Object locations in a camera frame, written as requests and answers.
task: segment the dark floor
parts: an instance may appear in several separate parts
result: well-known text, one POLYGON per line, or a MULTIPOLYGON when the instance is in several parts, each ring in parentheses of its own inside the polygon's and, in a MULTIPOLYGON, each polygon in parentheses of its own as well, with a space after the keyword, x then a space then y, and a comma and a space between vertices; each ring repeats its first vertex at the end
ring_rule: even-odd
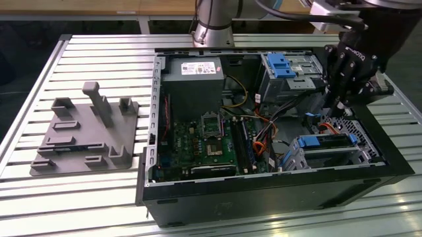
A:
MULTIPOLYGON (((151 22, 152 34, 184 34, 190 22, 151 22)), ((310 33, 309 24, 237 22, 234 33, 310 33)), ((16 117, 54 46, 62 34, 139 34, 136 22, 0 22, 0 54, 16 71, 16 79, 0 86, 0 140, 16 117)), ((393 57, 387 74, 422 110, 422 23, 401 52, 393 57)), ((0 84, 4 73, 0 72, 0 84)))

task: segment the white label sticker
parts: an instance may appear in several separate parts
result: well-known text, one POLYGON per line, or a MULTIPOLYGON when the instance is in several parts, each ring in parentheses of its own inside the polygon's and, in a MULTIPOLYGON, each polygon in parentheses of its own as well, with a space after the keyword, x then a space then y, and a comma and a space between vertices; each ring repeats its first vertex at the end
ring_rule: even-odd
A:
POLYGON ((302 71, 302 68, 301 68, 301 67, 291 67, 291 70, 294 70, 294 71, 302 71))
POLYGON ((118 14, 136 14, 136 11, 118 11, 118 14))
POLYGON ((255 103, 261 103, 262 102, 262 95, 255 94, 255 103))
POLYGON ((182 75, 217 74, 214 62, 182 63, 182 75))
POLYGON ((269 159, 269 164, 275 168, 275 161, 271 158, 269 159))

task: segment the blue plastic latch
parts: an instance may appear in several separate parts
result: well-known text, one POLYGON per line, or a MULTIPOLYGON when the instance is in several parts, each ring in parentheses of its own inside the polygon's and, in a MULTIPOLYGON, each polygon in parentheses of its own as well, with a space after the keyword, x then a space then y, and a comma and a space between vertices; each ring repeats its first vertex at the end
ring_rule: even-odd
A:
POLYGON ((321 114, 313 114, 313 113, 310 113, 310 112, 307 112, 305 115, 307 115, 307 116, 310 116, 310 117, 321 117, 321 114))
POLYGON ((298 138, 298 143, 299 143, 299 147, 305 147, 305 142, 302 141, 301 138, 298 138))
POLYGON ((354 134, 349 134, 349 138, 350 138, 351 144, 355 145, 358 143, 357 136, 354 134))
POLYGON ((305 145, 307 147, 313 147, 313 146, 319 146, 321 145, 321 143, 318 141, 318 138, 315 136, 303 136, 301 138, 305 141, 305 145))
POLYGON ((291 70, 289 61, 282 53, 270 53, 267 58, 270 67, 274 70, 275 78, 297 77, 297 73, 291 70))
POLYGON ((289 160, 290 156, 291 156, 291 151, 289 151, 287 154, 285 155, 285 158, 283 158, 283 160, 282 160, 282 163, 279 164, 278 167, 282 167, 282 166, 285 165, 285 163, 286 163, 286 161, 289 160))

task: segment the ram slot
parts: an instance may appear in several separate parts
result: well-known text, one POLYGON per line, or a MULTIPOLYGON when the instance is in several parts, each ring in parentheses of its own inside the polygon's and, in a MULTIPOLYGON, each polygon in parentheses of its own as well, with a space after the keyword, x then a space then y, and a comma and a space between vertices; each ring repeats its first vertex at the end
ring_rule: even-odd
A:
POLYGON ((231 128, 231 136, 233 143, 237 152, 237 160, 239 164, 239 169, 243 174, 249 174, 251 170, 249 155, 247 155, 247 147, 246 147, 246 139, 243 134, 243 126, 242 121, 238 121, 237 118, 230 121, 231 128))
POLYGON ((250 139, 250 133, 249 133, 249 128, 246 126, 246 120, 242 120, 242 127, 243 127, 243 131, 245 131, 245 144, 246 144, 246 151, 247 151, 247 156, 250 159, 250 163, 251 163, 251 167, 253 170, 257 169, 257 160, 255 160, 255 156, 254 156, 254 150, 253 150, 253 141, 250 139))

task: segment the metal slotted table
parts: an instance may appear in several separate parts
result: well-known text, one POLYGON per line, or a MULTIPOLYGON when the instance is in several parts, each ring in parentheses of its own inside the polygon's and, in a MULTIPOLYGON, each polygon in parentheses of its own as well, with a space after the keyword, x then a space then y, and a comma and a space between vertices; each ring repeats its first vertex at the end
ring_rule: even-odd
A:
MULTIPOLYGON (((238 47, 314 47, 330 35, 235 35, 238 47)), ((135 207, 139 154, 146 146, 155 48, 191 47, 189 35, 72 36, 59 41, 0 145, 0 237, 48 236, 404 236, 422 229, 422 117, 397 89, 369 106, 416 175, 342 208, 159 228, 135 207), (84 81, 100 83, 110 102, 131 96, 140 104, 135 157, 128 170, 32 177, 55 97, 88 103, 84 81)))

